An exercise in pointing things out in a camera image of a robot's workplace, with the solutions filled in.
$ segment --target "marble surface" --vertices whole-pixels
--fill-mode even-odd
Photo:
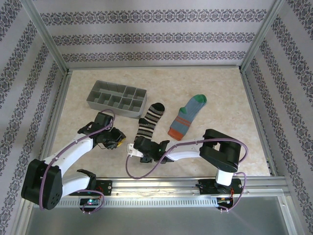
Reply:
[[[196,94],[207,97],[204,106],[192,122],[183,140],[201,137],[206,129],[216,129],[243,141],[249,148],[247,159],[239,171],[249,176],[268,176],[269,171],[246,97],[239,70],[209,68],[177,69],[120,69],[76,70],[72,74],[66,101],[55,137],[53,152],[67,144],[81,127],[93,121],[97,115],[87,102],[87,96],[96,80],[130,85],[147,90],[146,114],[151,104],[161,102],[165,113],[158,122],[153,141],[173,140],[167,132],[180,107]],[[103,150],[98,146],[82,156],[68,171],[86,169],[98,177],[127,177],[125,171],[126,144],[134,141],[138,120],[117,116],[114,126],[126,136],[125,142],[115,150]],[[147,173],[156,163],[143,164],[139,158],[129,161],[134,176]],[[162,164],[151,177],[215,176],[216,169],[207,161],[183,159]]]

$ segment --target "gray organizer tray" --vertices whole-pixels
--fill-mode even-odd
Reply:
[[[147,101],[147,91],[116,83],[96,81],[88,95],[92,109],[112,109],[115,114],[139,119]]]

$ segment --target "purple cable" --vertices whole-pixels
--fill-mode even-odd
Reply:
[[[132,176],[129,171],[128,171],[128,160],[130,158],[130,155],[127,156],[127,159],[126,159],[126,163],[125,163],[125,169],[126,169],[126,173],[128,174],[129,177],[133,178],[134,180],[140,180],[140,179],[143,179],[145,177],[147,177],[148,175],[150,175],[158,166],[159,164],[161,163],[161,161],[165,158],[165,156],[167,154],[169,154],[174,148],[177,148],[178,146],[184,146],[184,145],[191,145],[191,144],[198,144],[198,143],[204,143],[204,142],[216,142],[216,141],[228,141],[228,142],[234,142],[234,143],[238,143],[240,144],[241,146],[243,146],[246,150],[244,156],[242,159],[239,160],[239,163],[241,163],[248,155],[248,147],[242,143],[241,141],[239,140],[236,140],[236,139],[229,139],[229,138],[217,138],[217,139],[207,139],[207,140],[201,140],[201,141],[191,141],[191,142],[185,142],[185,143],[178,143],[176,145],[173,145],[172,147],[170,147],[164,154],[163,156],[160,158],[160,160],[158,161],[158,163],[152,168],[152,170],[150,170],[147,174],[141,176],[141,177],[134,177]]]
[[[64,149],[62,149],[62,150],[57,154],[57,156],[55,156],[55,157],[52,159],[52,161],[49,163],[49,165],[47,166],[47,168],[46,168],[46,170],[45,170],[45,173],[44,173],[44,176],[43,176],[43,180],[41,181],[41,185],[40,185],[40,193],[39,193],[39,208],[40,208],[40,210],[42,210],[42,211],[44,210],[44,207],[43,207],[43,196],[44,196],[45,180],[46,180],[46,178],[47,178],[47,173],[48,173],[49,169],[51,168],[51,166],[59,159],[59,157],[60,157],[62,154],[64,154],[64,153],[65,153],[69,148],[71,148],[73,145],[75,145],[75,144],[77,144],[78,142],[80,142],[80,141],[82,141],[82,140],[88,138],[89,136],[92,136],[92,135],[95,135],[95,134],[97,134],[97,133],[99,133],[99,132],[101,132],[101,131],[110,129],[110,127],[113,125],[114,120],[115,120],[115,113],[114,113],[111,109],[102,110],[101,113],[107,112],[107,111],[109,111],[109,112],[111,112],[111,113],[113,114],[113,119],[112,119],[112,121],[111,121],[107,126],[103,127],[103,128],[100,129],[100,130],[97,130],[97,131],[95,131],[95,132],[92,132],[92,133],[90,133],[90,134],[88,134],[88,135],[85,135],[85,136],[79,138],[78,140],[76,140],[76,141],[70,143],[68,146],[66,146]]]
[[[96,191],[96,190],[86,190],[86,189],[82,189],[82,190],[78,190],[78,191],[76,191],[76,192],[94,192],[94,193],[98,193],[98,194],[100,194],[101,196],[102,196],[102,202],[101,202],[101,205],[100,206],[98,206],[96,209],[94,209],[93,211],[90,211],[90,212],[88,212],[88,214],[93,214],[93,213],[95,213],[95,212],[97,212],[98,210],[100,210],[100,208],[104,205],[104,194],[102,193],[102,192],[99,192],[99,191]],[[87,206],[88,204],[84,204],[83,205],[83,207],[82,207],[82,211],[83,211],[83,213],[85,214],[85,210],[84,210],[84,208],[85,208],[85,206]]]
[[[236,205],[238,204],[238,202],[240,201],[241,197],[243,196],[243,193],[244,193],[244,190],[245,190],[245,187],[246,187],[246,174],[243,173],[243,172],[237,172],[237,173],[235,173],[234,175],[238,175],[238,174],[243,174],[243,175],[244,175],[244,178],[245,178],[245,184],[243,185],[243,190],[241,191],[241,193],[240,193],[240,195],[239,195],[237,201],[235,202],[235,204],[234,204],[231,208],[227,208],[227,207],[224,207],[224,206],[220,206],[220,205],[219,205],[220,208],[223,208],[223,209],[224,209],[224,210],[221,209],[221,213],[222,213],[223,211],[224,211],[224,212],[229,212],[229,211],[231,211],[232,209],[234,209],[235,206],[236,206]]]

